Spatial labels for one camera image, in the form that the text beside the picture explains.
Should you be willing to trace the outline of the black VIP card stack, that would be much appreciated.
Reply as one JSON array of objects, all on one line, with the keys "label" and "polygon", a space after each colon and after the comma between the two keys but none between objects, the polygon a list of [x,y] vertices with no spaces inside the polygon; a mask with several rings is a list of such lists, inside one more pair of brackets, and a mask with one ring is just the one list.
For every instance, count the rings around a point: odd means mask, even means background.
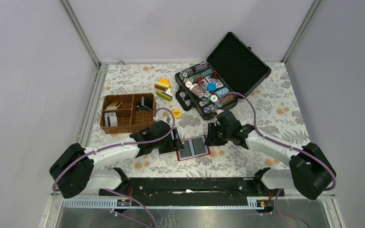
[{"label": "black VIP card stack", "polygon": [[136,111],[152,111],[153,110],[153,99],[148,97],[141,97],[140,100],[136,102]]}]

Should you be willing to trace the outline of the single black card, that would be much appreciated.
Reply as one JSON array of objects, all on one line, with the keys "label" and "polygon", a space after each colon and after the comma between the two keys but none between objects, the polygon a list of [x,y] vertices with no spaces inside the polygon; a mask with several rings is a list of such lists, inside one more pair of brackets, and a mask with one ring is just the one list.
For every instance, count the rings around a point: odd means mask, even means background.
[{"label": "single black card", "polygon": [[208,147],[204,143],[205,143],[204,136],[192,138],[194,155],[199,156],[209,153]]}]

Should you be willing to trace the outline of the red card holder wallet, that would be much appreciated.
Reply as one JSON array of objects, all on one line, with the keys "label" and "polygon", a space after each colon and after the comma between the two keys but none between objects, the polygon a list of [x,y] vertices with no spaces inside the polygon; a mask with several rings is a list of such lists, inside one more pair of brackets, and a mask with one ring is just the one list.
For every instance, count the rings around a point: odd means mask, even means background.
[{"label": "red card holder wallet", "polygon": [[182,146],[176,152],[177,160],[184,161],[210,155],[210,149],[205,145],[205,141],[205,135],[181,140]]}]

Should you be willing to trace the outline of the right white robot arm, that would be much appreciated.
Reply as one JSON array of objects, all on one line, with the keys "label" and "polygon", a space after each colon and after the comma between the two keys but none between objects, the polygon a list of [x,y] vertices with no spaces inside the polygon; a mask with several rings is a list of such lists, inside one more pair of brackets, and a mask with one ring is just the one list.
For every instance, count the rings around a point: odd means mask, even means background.
[{"label": "right white robot arm", "polygon": [[261,132],[255,124],[242,125],[231,111],[223,111],[217,120],[208,124],[205,144],[222,146],[228,142],[257,151],[277,159],[288,168],[274,170],[264,168],[254,177],[254,191],[261,196],[272,189],[297,190],[304,197],[315,200],[322,192],[336,185],[336,172],[315,143],[300,148],[290,145],[276,137]]}]

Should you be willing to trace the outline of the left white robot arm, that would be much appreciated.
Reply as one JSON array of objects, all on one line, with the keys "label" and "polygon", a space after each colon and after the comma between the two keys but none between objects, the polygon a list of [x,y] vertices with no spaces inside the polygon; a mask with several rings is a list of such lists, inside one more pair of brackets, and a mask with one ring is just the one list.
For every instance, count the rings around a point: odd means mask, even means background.
[{"label": "left white robot arm", "polygon": [[111,189],[116,195],[123,195],[128,191],[126,176],[119,168],[105,170],[107,165],[148,155],[153,150],[163,154],[183,147],[177,129],[165,121],[157,121],[115,144],[84,148],[74,143],[49,169],[54,180],[52,189],[66,199],[98,189]]}]

